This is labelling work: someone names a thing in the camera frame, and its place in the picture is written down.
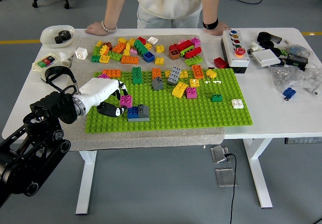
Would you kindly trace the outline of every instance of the bracelet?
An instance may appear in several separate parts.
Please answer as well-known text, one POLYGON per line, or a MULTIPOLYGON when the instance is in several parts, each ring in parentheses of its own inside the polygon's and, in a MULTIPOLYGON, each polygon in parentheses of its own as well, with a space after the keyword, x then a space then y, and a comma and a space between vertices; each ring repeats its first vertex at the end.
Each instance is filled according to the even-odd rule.
POLYGON ((214 22, 214 23, 212 23, 212 24, 205 24, 204 22, 202 22, 203 27, 204 27, 205 29, 208 29, 208 30, 215 29, 215 28, 218 26, 218 23, 219 23, 218 18, 217 18, 216 22, 214 22))
POLYGON ((114 33, 117 30, 117 26, 115 26, 115 29, 107 29, 104 25, 104 20, 102 21, 102 28, 109 33, 114 33))

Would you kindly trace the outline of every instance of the white cube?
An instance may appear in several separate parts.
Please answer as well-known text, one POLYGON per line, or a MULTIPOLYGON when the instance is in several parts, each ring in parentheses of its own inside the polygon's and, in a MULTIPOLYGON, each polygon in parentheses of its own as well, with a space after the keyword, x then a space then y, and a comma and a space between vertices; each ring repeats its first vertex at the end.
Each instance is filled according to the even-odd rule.
POLYGON ((241 99, 232 99, 231 103, 234 109, 244 108, 243 101, 241 99))
POLYGON ((157 43, 158 39, 154 38, 154 37, 150 37, 147 41, 148 41, 148 43, 155 45, 157 43))
POLYGON ((86 57, 88 56, 87 54, 87 49, 84 48, 78 48, 75 51, 75 55, 77 59, 86 59, 86 57))

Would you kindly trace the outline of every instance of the white bowl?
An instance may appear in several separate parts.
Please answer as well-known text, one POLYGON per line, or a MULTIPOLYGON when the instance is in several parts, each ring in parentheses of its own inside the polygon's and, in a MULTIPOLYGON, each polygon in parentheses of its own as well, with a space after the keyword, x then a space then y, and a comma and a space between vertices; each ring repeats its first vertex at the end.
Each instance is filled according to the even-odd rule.
POLYGON ((50 26, 42 31, 40 42, 50 48, 63 48, 73 42, 74 31, 75 29, 70 25, 50 26), (63 41, 63 43, 61 44, 56 44, 55 37, 58 36, 58 33, 63 30, 68 30, 70 32, 71 38, 69 40, 63 41))

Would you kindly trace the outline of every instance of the person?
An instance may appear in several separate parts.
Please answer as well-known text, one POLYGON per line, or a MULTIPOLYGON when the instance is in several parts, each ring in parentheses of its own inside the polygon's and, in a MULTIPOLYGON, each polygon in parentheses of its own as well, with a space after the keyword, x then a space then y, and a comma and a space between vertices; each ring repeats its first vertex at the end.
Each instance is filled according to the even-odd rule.
MULTIPOLYGON (((117 30, 117 21, 125 0, 107 0, 105 18, 89 25, 86 33, 106 36, 117 30)), ((230 29, 218 21, 219 0, 138 0, 137 27, 163 28, 171 20, 173 28, 197 28, 203 11, 204 30, 211 35, 222 35, 230 29)))

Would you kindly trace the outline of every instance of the hand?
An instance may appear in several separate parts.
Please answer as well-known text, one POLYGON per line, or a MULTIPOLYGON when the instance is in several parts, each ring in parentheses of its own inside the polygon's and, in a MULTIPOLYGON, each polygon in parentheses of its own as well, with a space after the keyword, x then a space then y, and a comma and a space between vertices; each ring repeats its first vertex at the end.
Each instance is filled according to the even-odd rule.
POLYGON ((228 25, 226 23, 223 23, 223 22, 219 22, 217 27, 215 29, 212 29, 212 30, 208 30, 208 29, 205 29, 204 30, 208 33, 208 34, 211 34, 211 35, 222 35, 223 31, 224 30, 230 30, 231 28, 228 27, 228 25))
POLYGON ((94 34, 94 35, 97 35, 97 36, 106 36, 106 35, 112 34, 110 32, 105 31, 102 28, 102 23, 101 22, 95 22, 95 23, 89 25, 87 27, 87 29, 85 30, 85 33, 94 34))

